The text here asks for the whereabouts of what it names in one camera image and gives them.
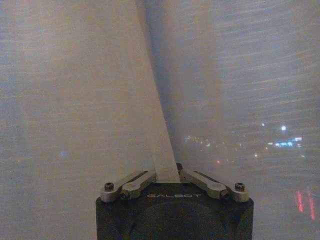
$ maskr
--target red light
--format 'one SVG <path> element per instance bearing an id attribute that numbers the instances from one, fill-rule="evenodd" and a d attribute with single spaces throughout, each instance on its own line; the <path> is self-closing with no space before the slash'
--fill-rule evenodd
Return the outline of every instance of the red light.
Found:
<path id="1" fill-rule="evenodd" d="M 312 220 L 316 219 L 315 214 L 315 205 L 314 205 L 314 198 L 311 196 L 311 191 L 308 188 L 308 198 L 309 198 L 309 204 L 310 204 L 310 217 Z"/>
<path id="2" fill-rule="evenodd" d="M 302 203 L 302 193 L 300 191 L 297 191 L 296 192 L 296 198 L 297 198 L 297 205 L 298 205 L 298 209 L 299 209 L 299 212 L 302 213 L 304 211 L 304 205 Z"/>

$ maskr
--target hex socket screw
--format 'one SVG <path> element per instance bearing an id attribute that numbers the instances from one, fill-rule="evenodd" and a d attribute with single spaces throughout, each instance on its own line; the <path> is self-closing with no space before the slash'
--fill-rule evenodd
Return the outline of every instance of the hex socket screw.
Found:
<path id="1" fill-rule="evenodd" d="M 112 182 L 107 182 L 105 185 L 104 185 L 104 190 L 106 192 L 110 192 L 114 189 L 115 185 L 112 183 Z"/>
<path id="2" fill-rule="evenodd" d="M 239 191 L 239 192 L 245 191 L 245 185 L 242 182 L 236 182 L 234 187 L 236 191 Z"/>

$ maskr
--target sheer curtain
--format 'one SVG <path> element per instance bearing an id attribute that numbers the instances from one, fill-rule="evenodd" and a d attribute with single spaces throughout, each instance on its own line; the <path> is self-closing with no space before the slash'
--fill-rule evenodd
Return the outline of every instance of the sheer curtain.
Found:
<path id="1" fill-rule="evenodd" d="M 319 239 L 319 2 L 144 2 L 176 161 L 241 179 L 254 239 Z"/>

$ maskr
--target screw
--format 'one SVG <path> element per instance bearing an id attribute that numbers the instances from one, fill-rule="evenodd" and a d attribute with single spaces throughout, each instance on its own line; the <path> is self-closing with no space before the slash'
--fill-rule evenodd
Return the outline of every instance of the screw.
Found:
<path id="1" fill-rule="evenodd" d="M 245 185 L 242 182 L 236 182 L 234 187 L 236 191 L 239 191 L 239 192 L 245 191 Z"/>
<path id="2" fill-rule="evenodd" d="M 104 190 L 107 191 L 107 192 L 110 192 L 114 189 L 115 185 L 112 183 L 112 182 L 107 182 L 105 185 L 104 185 Z"/>

